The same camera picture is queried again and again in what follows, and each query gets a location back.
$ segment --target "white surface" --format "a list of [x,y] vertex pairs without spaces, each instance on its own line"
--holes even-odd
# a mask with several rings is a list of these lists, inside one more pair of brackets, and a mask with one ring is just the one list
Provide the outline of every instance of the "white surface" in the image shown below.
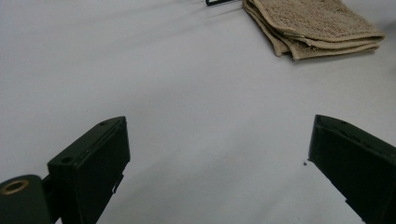
[[361,223],[303,166],[316,114],[396,146],[396,2],[345,3],[380,49],[293,62],[240,2],[0,1],[0,181],[124,115],[132,162],[98,223]]

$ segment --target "folded towel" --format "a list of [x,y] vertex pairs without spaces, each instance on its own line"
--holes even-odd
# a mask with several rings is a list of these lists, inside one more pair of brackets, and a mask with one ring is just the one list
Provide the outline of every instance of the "folded towel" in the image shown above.
[[374,50],[385,35],[340,0],[243,0],[274,45],[294,60]]

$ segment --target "white table surface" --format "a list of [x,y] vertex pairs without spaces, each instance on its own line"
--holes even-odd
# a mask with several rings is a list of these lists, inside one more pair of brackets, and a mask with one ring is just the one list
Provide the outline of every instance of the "white table surface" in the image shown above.
[[344,2],[380,48],[294,62],[239,1],[0,1],[0,182],[123,115],[132,161],[98,223],[361,223],[303,166],[316,114],[396,146],[396,1]]

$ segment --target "beige towel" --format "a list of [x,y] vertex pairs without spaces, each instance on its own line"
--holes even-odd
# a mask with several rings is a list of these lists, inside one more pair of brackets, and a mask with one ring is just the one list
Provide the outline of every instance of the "beige towel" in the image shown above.
[[274,45],[294,60],[377,49],[385,35],[339,0],[243,0]]

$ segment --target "black object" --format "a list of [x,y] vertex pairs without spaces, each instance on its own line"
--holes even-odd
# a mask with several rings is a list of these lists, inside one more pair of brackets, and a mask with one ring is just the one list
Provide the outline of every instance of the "black object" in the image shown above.
[[340,119],[316,115],[309,160],[364,222],[396,223],[396,147]]
[[0,185],[1,224],[94,224],[130,161],[126,118],[105,120],[48,163],[49,175]]
[[231,2],[231,1],[235,1],[235,0],[212,0],[212,1],[205,0],[206,5],[209,6],[209,7],[214,6],[214,5],[218,5],[218,4],[221,4],[221,3]]

